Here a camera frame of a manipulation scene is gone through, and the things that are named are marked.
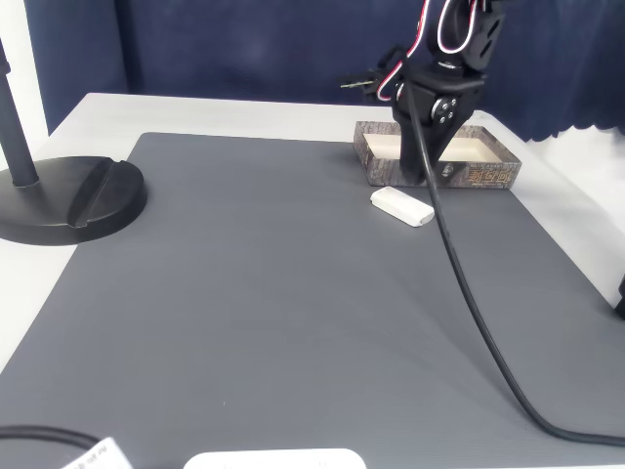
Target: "black stand base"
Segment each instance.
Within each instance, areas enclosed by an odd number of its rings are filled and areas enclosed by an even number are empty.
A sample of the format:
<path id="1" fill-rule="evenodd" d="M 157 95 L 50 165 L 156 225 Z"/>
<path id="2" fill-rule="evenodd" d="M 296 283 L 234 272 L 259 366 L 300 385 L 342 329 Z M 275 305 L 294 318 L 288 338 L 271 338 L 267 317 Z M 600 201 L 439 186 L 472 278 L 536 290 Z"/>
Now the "black stand base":
<path id="1" fill-rule="evenodd" d="M 0 172 L 0 237 L 25 244 L 67 245 L 130 225 L 146 206 L 144 176 L 133 164 L 73 156 L 35 164 L 39 182 L 18 188 Z"/>

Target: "white eraser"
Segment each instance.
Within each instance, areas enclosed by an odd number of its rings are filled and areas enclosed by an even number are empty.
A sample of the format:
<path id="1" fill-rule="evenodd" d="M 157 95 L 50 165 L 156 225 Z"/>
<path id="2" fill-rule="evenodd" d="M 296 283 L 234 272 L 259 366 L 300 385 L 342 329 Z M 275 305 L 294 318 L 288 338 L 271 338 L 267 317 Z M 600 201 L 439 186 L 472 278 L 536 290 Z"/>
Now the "white eraser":
<path id="1" fill-rule="evenodd" d="M 411 227 L 421 227 L 434 218 L 434 208 L 394 188 L 375 191 L 371 203 Z"/>

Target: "white device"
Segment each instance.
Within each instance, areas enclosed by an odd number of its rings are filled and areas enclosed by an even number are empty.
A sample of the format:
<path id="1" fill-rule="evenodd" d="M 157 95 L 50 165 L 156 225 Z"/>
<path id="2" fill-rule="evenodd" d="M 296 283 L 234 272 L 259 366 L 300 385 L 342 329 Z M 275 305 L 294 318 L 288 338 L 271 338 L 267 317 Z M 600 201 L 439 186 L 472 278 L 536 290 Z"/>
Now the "white device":
<path id="1" fill-rule="evenodd" d="M 204 452 L 185 469 L 366 469 L 350 449 L 280 449 Z"/>
<path id="2" fill-rule="evenodd" d="M 394 188 L 375 191 L 371 203 L 411 227 L 421 227 L 434 218 L 434 208 Z"/>

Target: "dark blue backdrop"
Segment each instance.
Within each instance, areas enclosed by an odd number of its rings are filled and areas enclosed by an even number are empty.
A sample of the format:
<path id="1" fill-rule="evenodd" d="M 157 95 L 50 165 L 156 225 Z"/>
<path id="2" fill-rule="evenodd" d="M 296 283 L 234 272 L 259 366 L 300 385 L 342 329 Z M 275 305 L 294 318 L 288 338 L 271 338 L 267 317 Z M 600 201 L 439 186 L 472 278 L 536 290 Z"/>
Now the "dark blue backdrop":
<path id="1" fill-rule="evenodd" d="M 434 0 L 432 20 L 443 0 Z M 421 0 L 26 0 L 52 132 L 90 92 L 362 104 L 336 77 L 410 45 Z M 524 139 L 625 128 L 625 2 L 516 0 L 480 108 Z M 422 47 L 416 61 L 426 61 Z"/>

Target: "cable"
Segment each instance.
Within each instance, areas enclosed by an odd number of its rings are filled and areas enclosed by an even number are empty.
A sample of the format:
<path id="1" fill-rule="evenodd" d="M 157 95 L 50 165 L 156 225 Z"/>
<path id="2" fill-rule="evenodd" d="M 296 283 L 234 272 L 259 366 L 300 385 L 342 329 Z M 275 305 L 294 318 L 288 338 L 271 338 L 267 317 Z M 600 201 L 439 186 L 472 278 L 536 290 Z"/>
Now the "cable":
<path id="1" fill-rule="evenodd" d="M 438 38 L 438 47 L 445 53 L 445 54 L 458 54 L 459 52 L 464 51 L 465 47 L 467 47 L 469 45 L 469 42 L 471 41 L 471 37 L 473 36 L 473 28 L 476 24 L 476 5 L 478 4 L 478 0 L 472 0 L 471 3 L 471 19 L 469 20 L 469 32 L 467 33 L 467 38 L 465 39 L 465 42 L 462 43 L 462 45 L 458 48 L 458 49 L 447 49 L 444 44 L 442 43 L 442 24 L 445 21 L 445 15 L 447 14 L 447 8 L 449 7 L 449 5 L 451 4 L 453 0 L 445 0 L 445 5 L 442 7 L 442 13 L 440 14 L 440 20 L 438 20 L 438 34 L 437 34 L 437 38 Z"/>
<path id="2" fill-rule="evenodd" d="M 406 53 L 406 57 L 408 58 L 412 56 L 412 54 L 414 54 L 414 51 L 417 50 L 417 47 L 419 47 L 419 44 L 421 43 L 421 38 L 423 37 L 423 31 L 426 27 L 426 21 L 428 19 L 429 8 L 430 8 L 430 0 L 424 0 L 423 8 L 421 9 L 421 18 L 419 19 L 419 25 L 417 26 L 417 37 L 414 40 L 414 44 L 412 45 L 410 50 Z M 382 96 L 382 90 L 384 90 L 384 88 L 389 84 L 389 82 L 393 80 L 393 78 L 395 78 L 395 75 L 397 75 L 397 72 L 401 69 L 402 66 L 403 66 L 403 61 L 399 61 L 397 65 L 395 65 L 395 68 L 393 68 L 393 71 L 391 71 L 391 73 L 387 75 L 384 81 L 380 83 L 380 86 L 378 87 L 378 92 L 377 92 L 378 100 L 380 101 L 391 100 L 392 98 L 391 96 Z"/>
<path id="3" fill-rule="evenodd" d="M 435 214 L 437 216 L 438 229 L 440 230 L 442 242 L 445 245 L 447 255 L 449 256 L 449 261 L 451 262 L 451 267 L 453 268 L 453 272 L 456 275 L 456 279 L 458 280 L 458 284 L 460 285 L 460 289 L 462 290 L 462 295 L 464 296 L 465 301 L 467 302 L 467 306 L 469 307 L 469 311 L 471 312 L 471 315 L 473 316 L 473 319 L 478 326 L 479 333 L 484 339 L 484 342 L 486 343 L 486 346 L 490 351 L 490 355 L 492 355 L 492 357 L 495 359 L 495 362 L 497 363 L 501 374 L 506 380 L 506 383 L 510 387 L 510 390 L 517 398 L 517 401 L 519 401 L 519 404 L 521 404 L 523 410 L 527 412 L 527 415 L 529 415 L 529 417 L 538 425 L 538 427 L 540 427 L 549 435 L 577 443 L 590 443 L 596 445 L 609 445 L 613 447 L 625 447 L 625 438 L 622 437 L 573 432 L 570 430 L 564 430 L 564 428 L 557 427 L 556 425 L 547 421 L 540 413 L 538 413 L 538 410 L 534 408 L 534 406 L 529 402 L 529 400 L 521 390 L 519 383 L 517 383 L 515 376 L 508 368 L 508 364 L 505 362 L 503 356 L 501 355 L 501 352 L 499 352 L 499 349 L 495 344 L 494 339 L 490 335 L 488 327 L 486 327 L 486 323 L 484 322 L 484 319 L 479 312 L 478 304 L 476 303 L 476 300 L 471 293 L 471 289 L 469 288 L 467 279 L 465 278 L 462 267 L 460 266 L 460 261 L 458 260 L 458 256 L 456 255 L 456 249 L 453 245 L 453 242 L 451 241 L 449 230 L 447 229 L 445 219 L 442 215 L 442 208 L 440 206 L 440 200 L 438 198 L 437 183 L 435 181 L 434 173 L 432 171 L 432 166 L 430 165 L 428 148 L 426 146 L 425 137 L 423 135 L 421 121 L 419 120 L 417 106 L 414 102 L 414 91 L 412 90 L 412 86 L 410 84 L 407 84 L 406 88 L 408 89 L 407 98 L 408 106 L 410 108 L 412 127 L 414 130 L 414 135 L 416 137 L 417 147 L 421 152 L 421 156 L 423 157 L 426 180 L 428 181 L 428 191 L 430 192 L 430 199 L 432 200 L 432 205 L 434 206 Z"/>
<path id="4" fill-rule="evenodd" d="M 38 440 L 82 449 L 91 449 L 100 442 L 96 437 L 84 433 L 39 425 L 0 426 L 0 440 Z"/>

